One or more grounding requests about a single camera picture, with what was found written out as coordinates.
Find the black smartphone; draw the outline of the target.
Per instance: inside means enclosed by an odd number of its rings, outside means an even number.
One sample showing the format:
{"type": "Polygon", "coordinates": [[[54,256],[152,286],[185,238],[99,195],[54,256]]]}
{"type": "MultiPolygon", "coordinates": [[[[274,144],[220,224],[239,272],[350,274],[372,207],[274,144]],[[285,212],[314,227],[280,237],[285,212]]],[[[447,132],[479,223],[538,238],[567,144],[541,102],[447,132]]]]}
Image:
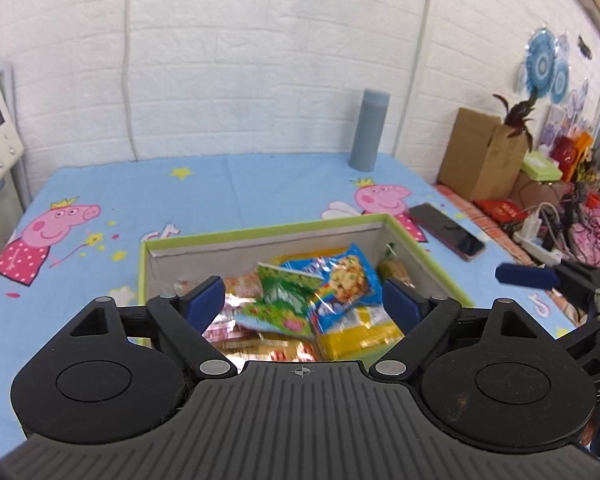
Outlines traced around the black smartphone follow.
{"type": "Polygon", "coordinates": [[[455,255],[470,261],[486,250],[486,244],[435,206],[424,203],[410,209],[411,219],[455,255]]]}

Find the yellow crinkled snack bag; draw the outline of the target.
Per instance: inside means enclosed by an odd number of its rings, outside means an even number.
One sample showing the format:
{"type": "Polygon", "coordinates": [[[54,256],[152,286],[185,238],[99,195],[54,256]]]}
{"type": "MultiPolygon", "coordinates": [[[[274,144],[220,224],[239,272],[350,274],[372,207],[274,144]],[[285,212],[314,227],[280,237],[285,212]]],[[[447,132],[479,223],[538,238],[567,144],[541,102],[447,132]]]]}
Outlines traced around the yellow crinkled snack bag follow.
{"type": "Polygon", "coordinates": [[[381,306],[355,307],[315,340],[327,361],[368,360],[384,353],[403,333],[381,306]]]}

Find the blue cookie snack packet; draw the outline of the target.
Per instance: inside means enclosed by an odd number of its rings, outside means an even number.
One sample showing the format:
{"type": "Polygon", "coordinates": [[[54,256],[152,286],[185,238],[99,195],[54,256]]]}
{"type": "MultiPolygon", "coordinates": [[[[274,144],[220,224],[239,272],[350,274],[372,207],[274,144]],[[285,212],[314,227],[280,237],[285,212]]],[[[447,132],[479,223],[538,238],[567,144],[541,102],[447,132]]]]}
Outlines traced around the blue cookie snack packet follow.
{"type": "Polygon", "coordinates": [[[291,259],[282,267],[323,278],[311,310],[312,320],[322,333],[352,308],[382,303],[380,278],[358,245],[351,244],[335,255],[291,259]]]}

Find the green cardboard box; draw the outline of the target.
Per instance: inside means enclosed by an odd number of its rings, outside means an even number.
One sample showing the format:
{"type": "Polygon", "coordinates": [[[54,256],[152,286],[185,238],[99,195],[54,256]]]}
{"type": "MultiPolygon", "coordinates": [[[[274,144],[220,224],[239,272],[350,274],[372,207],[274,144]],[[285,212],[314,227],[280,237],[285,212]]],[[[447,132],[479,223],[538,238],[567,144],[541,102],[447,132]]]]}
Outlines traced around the green cardboard box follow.
{"type": "Polygon", "coordinates": [[[259,263],[338,255],[351,245],[358,246],[372,266],[392,249],[422,296],[451,297],[466,307],[474,303],[424,246],[388,214],[143,242],[138,293],[141,302],[163,292],[182,294],[211,275],[237,278],[256,270],[259,263]]]}

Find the light green tissue box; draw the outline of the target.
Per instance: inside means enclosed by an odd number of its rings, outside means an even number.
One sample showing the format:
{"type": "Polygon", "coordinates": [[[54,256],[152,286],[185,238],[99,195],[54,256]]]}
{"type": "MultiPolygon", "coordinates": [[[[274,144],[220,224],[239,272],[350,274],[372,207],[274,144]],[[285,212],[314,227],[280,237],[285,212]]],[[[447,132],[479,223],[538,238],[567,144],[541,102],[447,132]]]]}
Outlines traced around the light green tissue box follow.
{"type": "Polygon", "coordinates": [[[557,162],[538,151],[524,155],[520,171],[536,182],[555,182],[562,178],[557,162]]]}

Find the dark dried plant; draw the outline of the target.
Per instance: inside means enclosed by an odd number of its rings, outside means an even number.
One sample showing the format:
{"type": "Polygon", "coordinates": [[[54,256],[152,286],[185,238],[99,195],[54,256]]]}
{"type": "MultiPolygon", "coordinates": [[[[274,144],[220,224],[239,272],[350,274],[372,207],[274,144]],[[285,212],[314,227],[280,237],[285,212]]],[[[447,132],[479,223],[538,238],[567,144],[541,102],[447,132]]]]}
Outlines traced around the dark dried plant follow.
{"type": "Polygon", "coordinates": [[[513,106],[500,94],[493,93],[492,96],[501,102],[505,108],[506,115],[504,125],[510,129],[508,134],[509,139],[523,136],[526,139],[528,150],[533,148],[533,136],[528,129],[528,122],[531,118],[529,115],[534,111],[536,100],[538,99],[538,89],[533,87],[528,99],[520,101],[513,106]]]}

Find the blue paper fan decoration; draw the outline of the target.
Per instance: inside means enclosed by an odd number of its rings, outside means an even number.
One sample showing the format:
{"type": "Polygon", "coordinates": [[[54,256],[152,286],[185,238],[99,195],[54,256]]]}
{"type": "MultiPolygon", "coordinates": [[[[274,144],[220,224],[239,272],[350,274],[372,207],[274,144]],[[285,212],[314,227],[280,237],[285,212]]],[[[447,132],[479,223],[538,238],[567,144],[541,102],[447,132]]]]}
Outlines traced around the blue paper fan decoration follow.
{"type": "Polygon", "coordinates": [[[528,96],[535,93],[554,105],[565,101],[570,86],[570,44],[567,34],[556,35],[540,27],[530,36],[524,49],[518,76],[518,89],[528,96]]]}

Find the white power strip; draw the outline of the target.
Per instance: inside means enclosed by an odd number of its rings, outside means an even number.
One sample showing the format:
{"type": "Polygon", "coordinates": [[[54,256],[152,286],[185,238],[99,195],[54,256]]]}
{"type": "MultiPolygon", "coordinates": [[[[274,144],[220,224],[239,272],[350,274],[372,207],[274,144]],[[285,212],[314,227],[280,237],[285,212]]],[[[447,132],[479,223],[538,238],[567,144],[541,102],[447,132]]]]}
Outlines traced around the white power strip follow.
{"type": "Polygon", "coordinates": [[[521,228],[513,234],[513,240],[533,259],[546,266],[556,266],[562,262],[562,252],[559,249],[546,249],[539,238],[541,218],[538,210],[533,211],[522,222],[521,228]]]}

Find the blue cartoon tablecloth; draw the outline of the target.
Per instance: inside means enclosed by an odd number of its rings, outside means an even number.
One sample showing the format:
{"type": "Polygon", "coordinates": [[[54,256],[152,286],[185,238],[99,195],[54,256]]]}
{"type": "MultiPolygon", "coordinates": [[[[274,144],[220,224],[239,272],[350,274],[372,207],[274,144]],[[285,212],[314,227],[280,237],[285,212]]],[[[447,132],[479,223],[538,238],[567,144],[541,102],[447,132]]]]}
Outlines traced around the blue cartoon tablecloth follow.
{"type": "Polygon", "coordinates": [[[33,283],[0,275],[0,456],[23,441],[10,405],[18,370],[92,299],[139,304],[140,245],[259,226],[314,221],[333,202],[352,204],[366,182],[407,190],[465,228],[471,221],[414,171],[387,155],[363,174],[345,154],[227,155],[64,168],[46,182],[24,220],[73,200],[99,215],[53,245],[33,283]]]}

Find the round pastry clear packet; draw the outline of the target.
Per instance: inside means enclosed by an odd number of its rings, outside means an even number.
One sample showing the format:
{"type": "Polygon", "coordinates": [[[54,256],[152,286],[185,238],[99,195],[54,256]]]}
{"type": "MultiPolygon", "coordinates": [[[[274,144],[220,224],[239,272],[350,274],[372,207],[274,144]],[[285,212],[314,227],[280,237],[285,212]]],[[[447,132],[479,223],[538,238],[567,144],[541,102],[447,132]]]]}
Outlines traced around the round pastry clear packet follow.
{"type": "Polygon", "coordinates": [[[376,266],[376,272],[382,282],[393,278],[408,287],[414,287],[411,275],[408,274],[405,264],[396,254],[392,243],[386,246],[385,253],[376,266]]]}

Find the silver orange snack bag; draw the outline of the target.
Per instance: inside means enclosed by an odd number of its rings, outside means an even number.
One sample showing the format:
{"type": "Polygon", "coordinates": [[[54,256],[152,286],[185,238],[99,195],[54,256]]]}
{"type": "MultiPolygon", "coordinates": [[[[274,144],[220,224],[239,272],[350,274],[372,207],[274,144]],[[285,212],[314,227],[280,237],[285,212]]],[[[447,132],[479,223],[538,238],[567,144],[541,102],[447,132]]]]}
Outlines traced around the silver orange snack bag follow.
{"type": "Polygon", "coordinates": [[[263,294],[260,278],[254,271],[232,278],[223,278],[223,283],[225,285],[224,306],[204,332],[204,338],[212,344],[253,336],[253,330],[248,330],[237,323],[235,314],[238,309],[252,304],[263,294]]]}

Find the brown cardboard box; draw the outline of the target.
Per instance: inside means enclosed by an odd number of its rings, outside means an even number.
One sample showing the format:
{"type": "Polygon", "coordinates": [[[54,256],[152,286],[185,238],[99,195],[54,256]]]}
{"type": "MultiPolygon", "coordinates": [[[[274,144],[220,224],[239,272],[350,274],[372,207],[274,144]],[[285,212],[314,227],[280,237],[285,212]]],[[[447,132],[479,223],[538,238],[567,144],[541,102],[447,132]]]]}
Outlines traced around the brown cardboard box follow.
{"type": "Polygon", "coordinates": [[[468,202],[504,200],[520,173],[529,138],[501,119],[461,107],[437,182],[468,202]]]}

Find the grey cylindrical bottle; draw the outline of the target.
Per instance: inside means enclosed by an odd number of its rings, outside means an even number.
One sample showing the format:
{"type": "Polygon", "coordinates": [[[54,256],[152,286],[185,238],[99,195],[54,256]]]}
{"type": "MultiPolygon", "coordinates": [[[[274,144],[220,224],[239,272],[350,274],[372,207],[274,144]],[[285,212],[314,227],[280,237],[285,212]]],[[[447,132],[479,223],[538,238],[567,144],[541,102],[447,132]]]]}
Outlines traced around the grey cylindrical bottle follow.
{"type": "Polygon", "coordinates": [[[365,172],[375,169],[389,103],[389,93],[364,90],[349,159],[353,169],[365,172]]]}

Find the clear galette chip bag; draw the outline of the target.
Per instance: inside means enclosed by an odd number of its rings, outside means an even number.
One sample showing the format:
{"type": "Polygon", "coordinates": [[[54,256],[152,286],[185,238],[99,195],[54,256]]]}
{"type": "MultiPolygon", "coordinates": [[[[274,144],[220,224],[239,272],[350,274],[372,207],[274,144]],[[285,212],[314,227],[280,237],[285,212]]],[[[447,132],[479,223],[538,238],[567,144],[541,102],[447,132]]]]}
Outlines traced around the clear galette chip bag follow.
{"type": "Polygon", "coordinates": [[[316,362],[320,352],[300,339],[252,338],[220,341],[215,344],[233,363],[247,361],[316,362]]]}

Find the green pea snack packet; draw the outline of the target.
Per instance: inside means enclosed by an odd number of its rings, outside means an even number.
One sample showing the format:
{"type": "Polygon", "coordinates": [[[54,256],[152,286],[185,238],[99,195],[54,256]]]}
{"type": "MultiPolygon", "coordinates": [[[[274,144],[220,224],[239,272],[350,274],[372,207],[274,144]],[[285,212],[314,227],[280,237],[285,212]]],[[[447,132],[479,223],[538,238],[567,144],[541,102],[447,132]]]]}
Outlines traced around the green pea snack packet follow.
{"type": "Polygon", "coordinates": [[[236,310],[236,323],[256,332],[311,339],[310,312],[323,285],[321,275],[260,263],[257,276],[262,294],[236,310]]]}

